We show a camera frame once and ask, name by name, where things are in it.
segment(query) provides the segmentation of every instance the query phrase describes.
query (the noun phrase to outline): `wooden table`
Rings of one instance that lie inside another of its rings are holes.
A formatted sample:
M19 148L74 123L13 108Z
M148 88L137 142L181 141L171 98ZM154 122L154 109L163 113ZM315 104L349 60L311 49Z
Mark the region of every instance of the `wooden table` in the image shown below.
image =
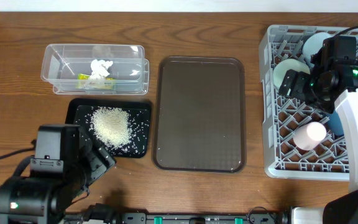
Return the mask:
M48 44L144 46L150 60L149 92L145 96L95 97L148 99L153 104L158 65L163 58L234 57L246 71L247 165L243 171L212 174L159 170L152 163L151 151L141 159L117 158L117 168L95 182L91 195L70 210L79 211L94 203L107 203L120 210L167 213L246 213L254 206L275 211L290 205L323 207L346 194L347 183L272 179L264 172L258 45L270 24L349 27L358 25L358 14L0 12L0 155L29 147L41 124L65 121L74 96L54 95L52 86L40 79ZM0 161L0 185L28 155Z

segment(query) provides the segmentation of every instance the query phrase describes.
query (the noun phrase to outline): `white panel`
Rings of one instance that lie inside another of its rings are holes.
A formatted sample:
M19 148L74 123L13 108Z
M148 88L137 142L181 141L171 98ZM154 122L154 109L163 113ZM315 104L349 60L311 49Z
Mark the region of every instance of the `white panel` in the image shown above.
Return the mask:
M0 11L358 12L348 0L0 0Z

